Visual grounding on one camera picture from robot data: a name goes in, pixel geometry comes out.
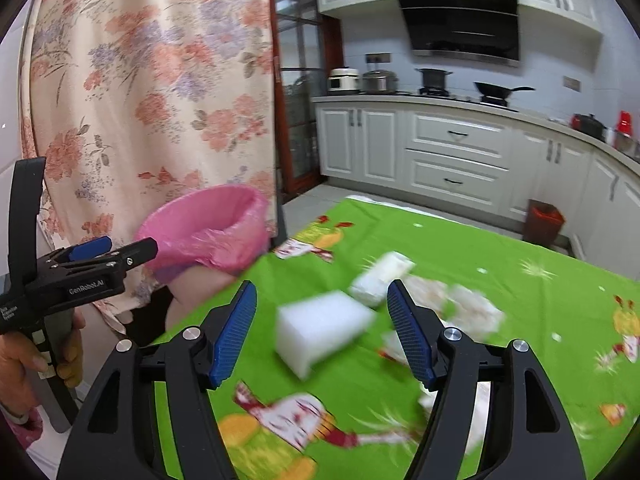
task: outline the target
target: green tablecloth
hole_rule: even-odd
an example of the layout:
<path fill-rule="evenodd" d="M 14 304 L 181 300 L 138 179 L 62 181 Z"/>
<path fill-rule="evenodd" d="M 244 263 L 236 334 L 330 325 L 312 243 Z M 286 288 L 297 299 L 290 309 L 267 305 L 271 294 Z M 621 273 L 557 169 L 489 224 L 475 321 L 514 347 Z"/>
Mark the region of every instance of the green tablecloth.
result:
<path fill-rule="evenodd" d="M 318 254 L 281 260 L 271 253 L 242 276 L 257 287 L 257 313 L 233 376 L 210 393 L 241 478 L 404 478 L 415 444 L 349 444 L 353 433 L 383 433 L 393 424 L 420 431 L 425 425 L 417 381 L 408 368 L 378 354 L 382 334 L 392 330 L 385 305 L 365 335 L 316 365 L 304 383 L 274 352 L 279 306 L 347 291 L 368 262 L 388 251 L 411 258 L 416 263 L 412 274 L 479 290 L 506 314 L 489 343 L 504 346 L 514 338 L 530 343 L 574 425 L 588 478 L 594 478 L 640 413 L 640 364 L 621 350 L 623 335 L 640 335 L 628 334 L 638 327 L 627 303 L 640 300 L 637 283 L 519 240 L 384 205 L 347 199 L 326 216 L 301 238 L 313 238 L 330 250 L 331 263 Z M 211 308 L 228 303 L 236 288 L 212 298 L 162 340 L 199 324 Z M 605 354 L 611 356 L 610 365 L 598 366 L 598 356 Z M 264 406 L 282 408 L 287 397 L 310 394 L 293 399 L 321 403 L 322 431 L 302 450 L 286 444 L 234 402 L 240 381 Z M 164 385 L 156 386 L 156 397 L 167 472 L 182 478 Z M 622 405 L 626 414 L 621 420 L 605 417 L 600 409 L 609 406 L 615 412 L 616 406 L 620 413 Z M 460 478 L 475 472 L 479 455 L 478 447 L 466 457 Z"/>

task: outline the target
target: stove burner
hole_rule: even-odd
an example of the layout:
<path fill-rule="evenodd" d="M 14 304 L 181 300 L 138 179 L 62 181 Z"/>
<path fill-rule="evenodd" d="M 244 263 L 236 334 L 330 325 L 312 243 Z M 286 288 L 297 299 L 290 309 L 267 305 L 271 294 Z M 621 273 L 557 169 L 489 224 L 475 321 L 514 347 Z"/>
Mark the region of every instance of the stove burner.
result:
<path fill-rule="evenodd" d="M 483 95 L 482 99 L 480 99 L 480 102 L 485 105 L 493 105 L 493 106 L 500 106 L 502 108 L 509 108 L 509 103 L 506 101 L 506 99 L 500 99 L 499 97 L 491 97 L 488 95 Z"/>
<path fill-rule="evenodd" d="M 449 92 L 444 88 L 420 88 L 419 92 L 427 97 L 449 97 Z"/>

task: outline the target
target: wall socket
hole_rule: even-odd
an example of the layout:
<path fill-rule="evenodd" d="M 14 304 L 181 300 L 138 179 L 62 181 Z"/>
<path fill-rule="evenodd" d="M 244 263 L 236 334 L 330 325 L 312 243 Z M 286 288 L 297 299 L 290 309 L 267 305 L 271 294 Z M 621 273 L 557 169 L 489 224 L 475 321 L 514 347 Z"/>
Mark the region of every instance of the wall socket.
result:
<path fill-rule="evenodd" d="M 564 76 L 562 78 L 562 84 L 570 90 L 574 90 L 576 92 L 582 92 L 582 83 L 577 79 Z"/>
<path fill-rule="evenodd" d="M 374 63 L 391 63 L 391 54 L 365 54 L 367 64 Z"/>

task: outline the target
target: blue gripper pad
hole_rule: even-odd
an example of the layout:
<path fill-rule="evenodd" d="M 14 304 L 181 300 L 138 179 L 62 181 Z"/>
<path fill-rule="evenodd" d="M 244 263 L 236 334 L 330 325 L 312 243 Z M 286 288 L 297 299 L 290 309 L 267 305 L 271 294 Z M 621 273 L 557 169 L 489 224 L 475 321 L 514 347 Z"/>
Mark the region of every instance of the blue gripper pad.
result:
<path fill-rule="evenodd" d="M 213 351 L 213 364 L 209 379 L 215 388 L 231 377 L 240 355 L 242 345 L 254 320 L 257 292 L 253 283 L 248 283 L 238 298 L 234 298 L 234 309 L 229 315 L 218 337 Z"/>
<path fill-rule="evenodd" d="M 436 378 L 431 368 L 431 347 L 411 313 L 408 301 L 410 300 L 404 297 L 395 283 L 389 285 L 386 304 L 402 343 L 402 349 L 414 377 L 429 388 Z"/>
<path fill-rule="evenodd" d="M 111 251 L 111 238 L 103 236 L 74 247 L 69 253 L 69 261 L 79 262 L 80 260 L 88 260 L 108 253 L 109 251 Z"/>

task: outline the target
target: countertop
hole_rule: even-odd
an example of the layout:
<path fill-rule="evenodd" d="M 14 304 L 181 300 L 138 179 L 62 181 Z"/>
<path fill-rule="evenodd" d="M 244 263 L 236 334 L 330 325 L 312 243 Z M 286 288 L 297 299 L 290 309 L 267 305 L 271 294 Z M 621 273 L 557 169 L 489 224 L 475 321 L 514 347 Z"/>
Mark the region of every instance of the countertop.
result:
<path fill-rule="evenodd" d="M 441 108 L 457 108 L 459 110 L 469 110 L 473 112 L 480 112 L 487 115 L 498 116 L 508 118 L 514 121 L 522 121 L 524 123 L 533 124 L 535 126 L 539 126 L 541 128 L 546 128 L 548 130 L 553 130 L 560 134 L 564 134 L 569 137 L 573 137 L 574 139 L 581 140 L 582 142 L 586 142 L 591 144 L 592 146 L 598 148 L 601 152 L 606 153 L 607 155 L 615 158 L 620 164 L 626 166 L 627 169 L 635 173 L 638 177 L 640 177 L 640 164 L 638 164 L 633 159 L 628 156 L 620 153 L 615 148 L 612 148 L 608 144 L 601 142 L 600 140 L 594 139 L 584 133 L 578 132 L 569 128 L 568 126 L 564 126 L 564 124 L 555 123 L 548 118 L 546 118 L 542 114 L 537 114 L 531 110 L 507 110 L 505 108 L 498 108 L 492 106 L 486 106 L 481 104 L 476 104 L 473 102 L 465 102 L 465 101 L 453 101 L 446 99 L 437 99 L 437 98 L 428 98 L 428 97 L 418 97 L 418 96 L 404 96 L 404 95 L 342 95 L 342 96 L 325 96 L 325 97 L 314 97 L 311 99 L 311 102 L 319 104 L 319 103 L 401 103 L 401 104 L 412 104 L 412 105 L 430 105 L 430 106 L 438 106 Z"/>

